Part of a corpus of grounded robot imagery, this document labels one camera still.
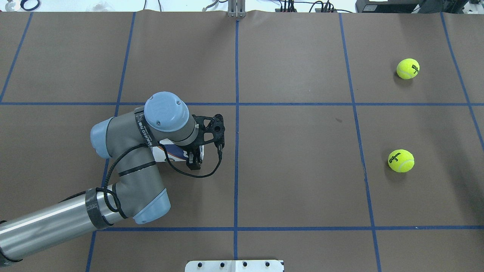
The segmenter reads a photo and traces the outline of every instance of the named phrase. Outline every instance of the blue grid line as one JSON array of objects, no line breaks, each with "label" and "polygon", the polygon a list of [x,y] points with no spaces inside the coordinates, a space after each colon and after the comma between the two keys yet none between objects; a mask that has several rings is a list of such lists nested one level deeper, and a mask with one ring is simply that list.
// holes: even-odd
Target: blue grid line
[{"label": "blue grid line", "polygon": [[[135,17],[136,17],[136,12],[133,12],[133,17],[131,19],[131,27],[130,27],[130,30],[129,30],[128,44],[126,46],[126,54],[124,56],[124,64],[123,64],[121,80],[120,80],[120,88],[119,88],[119,91],[118,91],[118,99],[117,99],[116,104],[115,104],[116,109],[114,111],[114,116],[118,115],[118,110],[119,110],[119,107],[120,107],[122,86],[123,86],[123,82],[124,82],[124,74],[126,72],[126,65],[128,64],[129,48],[130,48],[130,45],[131,45],[131,37],[133,36],[133,28],[134,28],[134,25],[135,25]],[[104,173],[103,173],[103,180],[101,181],[101,187],[104,187],[104,185],[105,185],[108,166],[109,166],[109,159],[106,159],[106,162],[104,163]],[[89,248],[88,261],[87,261],[87,264],[86,264],[86,272],[89,272],[90,269],[91,269],[91,261],[92,261],[93,251],[94,251],[94,244],[96,243],[96,232],[97,231],[94,231],[92,233],[91,246]]]},{"label": "blue grid line", "polygon": [[353,83],[351,81],[351,72],[349,68],[349,60],[348,60],[348,50],[346,48],[346,41],[345,41],[345,30],[343,27],[343,19],[341,17],[341,13],[339,15],[339,25],[341,28],[341,39],[343,41],[343,51],[345,53],[345,62],[346,62],[346,72],[348,74],[348,84],[349,84],[349,92],[351,94],[351,102],[353,103],[353,115],[355,118],[355,125],[356,125],[356,136],[358,138],[358,145],[360,146],[360,158],[363,165],[363,172],[364,172],[364,183],[366,187],[366,200],[368,202],[368,212],[370,215],[370,223],[372,227],[372,234],[373,234],[373,246],[375,248],[375,257],[377,262],[377,269],[378,272],[381,272],[381,263],[380,263],[380,253],[378,250],[378,241],[377,241],[377,232],[375,231],[375,220],[373,218],[373,208],[371,205],[371,196],[370,196],[370,186],[368,185],[368,175],[366,174],[366,165],[364,161],[364,153],[363,153],[363,145],[362,139],[360,135],[360,125],[358,123],[358,113],[356,112],[356,104],[355,104],[355,95],[353,92]]},{"label": "blue grid line", "polygon": [[118,91],[118,99],[116,100],[116,109],[114,111],[114,116],[118,116],[118,111],[120,108],[122,87],[124,84],[124,75],[126,74],[126,66],[128,65],[129,48],[131,47],[131,37],[133,36],[133,28],[135,27],[136,12],[133,12],[133,17],[131,18],[131,28],[129,29],[128,45],[126,46],[126,54],[124,55],[124,63],[122,66],[120,89]]},{"label": "blue grid line", "polygon": [[464,92],[464,96],[466,97],[467,105],[469,106],[469,112],[472,116],[472,121],[474,121],[474,126],[476,128],[477,136],[479,137],[479,141],[481,142],[481,148],[484,150],[484,141],[481,135],[481,130],[479,129],[479,125],[477,124],[476,116],[474,115],[474,111],[472,110],[472,105],[470,104],[469,95],[467,94],[466,85],[464,85],[464,80],[462,79],[462,75],[460,74],[459,65],[457,64],[457,60],[455,59],[454,51],[452,50],[451,40],[449,38],[449,33],[447,32],[447,26],[445,25],[444,13],[440,13],[440,18],[442,20],[442,26],[444,27],[445,38],[447,39],[447,45],[449,46],[449,51],[452,56],[452,61],[454,62],[455,70],[457,71],[457,75],[459,76],[460,85],[462,86],[462,91]]},{"label": "blue grid line", "polygon": [[234,167],[234,260],[238,259],[239,226],[239,21],[235,22],[235,167]]},{"label": "blue grid line", "polygon": [[91,260],[92,260],[92,254],[94,252],[94,241],[96,240],[96,231],[92,232],[91,236],[91,245],[89,246],[89,254],[88,254],[88,262],[86,264],[86,272],[89,272],[91,270]]},{"label": "blue grid line", "polygon": [[[142,106],[144,102],[0,102],[5,106]],[[185,102],[188,106],[469,106],[469,103],[398,103],[398,102],[310,102],[310,103],[232,103],[232,102]],[[484,106],[484,103],[470,103]]]},{"label": "blue grid line", "polygon": [[[110,227],[98,232],[234,231],[234,227]],[[373,230],[484,230],[484,226],[355,226],[355,227],[237,227],[237,231],[373,231]]]},{"label": "blue grid line", "polygon": [[3,96],[5,95],[5,92],[7,91],[7,86],[8,82],[10,81],[10,76],[12,75],[12,72],[14,71],[15,63],[17,62],[18,54],[20,53],[20,49],[22,48],[22,44],[24,43],[25,36],[27,35],[27,30],[29,29],[30,22],[32,21],[32,16],[33,12],[30,13],[29,15],[29,20],[27,21],[27,24],[25,25],[24,33],[22,34],[22,38],[20,39],[20,43],[18,44],[17,51],[15,52],[14,55],[14,60],[12,61],[12,65],[10,65],[10,70],[8,70],[7,78],[5,79],[5,83],[3,84],[3,89],[0,94],[0,102],[3,99]]}]

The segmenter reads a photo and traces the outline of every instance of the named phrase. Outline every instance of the black box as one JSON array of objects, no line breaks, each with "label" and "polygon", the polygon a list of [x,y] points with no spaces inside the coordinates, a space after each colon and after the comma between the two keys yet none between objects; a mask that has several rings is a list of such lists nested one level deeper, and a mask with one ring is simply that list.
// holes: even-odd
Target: black box
[{"label": "black box", "polygon": [[419,0],[387,0],[373,2],[356,0],[356,11],[359,13],[412,13]]}]

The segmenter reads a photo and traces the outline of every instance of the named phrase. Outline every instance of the tennis ball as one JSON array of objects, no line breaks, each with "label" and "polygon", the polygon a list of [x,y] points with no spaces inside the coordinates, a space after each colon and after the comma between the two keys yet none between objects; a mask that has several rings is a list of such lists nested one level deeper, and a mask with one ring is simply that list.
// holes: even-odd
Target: tennis ball
[{"label": "tennis ball", "polygon": [[414,164],[412,153],[405,149],[395,150],[388,155],[388,165],[395,172],[408,172],[413,168]]},{"label": "tennis ball", "polygon": [[396,73],[403,79],[411,79],[418,75],[419,63],[414,59],[404,59],[396,67]]}]

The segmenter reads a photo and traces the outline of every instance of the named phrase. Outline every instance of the blue joint cap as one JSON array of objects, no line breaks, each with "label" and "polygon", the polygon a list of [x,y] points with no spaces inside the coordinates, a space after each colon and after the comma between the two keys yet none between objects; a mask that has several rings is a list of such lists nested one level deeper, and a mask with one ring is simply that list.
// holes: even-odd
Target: blue joint cap
[{"label": "blue joint cap", "polygon": [[190,112],[185,103],[175,94],[162,91],[155,93],[145,103],[145,118],[148,124],[163,132],[177,131],[188,122]]},{"label": "blue joint cap", "polygon": [[171,208],[166,188],[146,207],[140,210],[133,219],[136,224],[145,224],[165,215]]},{"label": "blue joint cap", "polygon": [[104,159],[112,158],[107,151],[106,133],[107,126],[109,126],[109,122],[113,118],[114,117],[111,117],[108,120],[102,121],[101,123],[94,125],[91,129],[91,145],[96,150],[96,153]]}]

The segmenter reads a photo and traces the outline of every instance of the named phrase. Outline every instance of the white mounting plate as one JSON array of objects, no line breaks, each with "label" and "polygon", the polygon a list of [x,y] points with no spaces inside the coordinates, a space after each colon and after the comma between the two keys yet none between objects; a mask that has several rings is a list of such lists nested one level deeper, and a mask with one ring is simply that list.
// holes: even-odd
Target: white mounting plate
[{"label": "white mounting plate", "polygon": [[190,261],[185,266],[185,272],[284,272],[284,261],[282,260]]}]

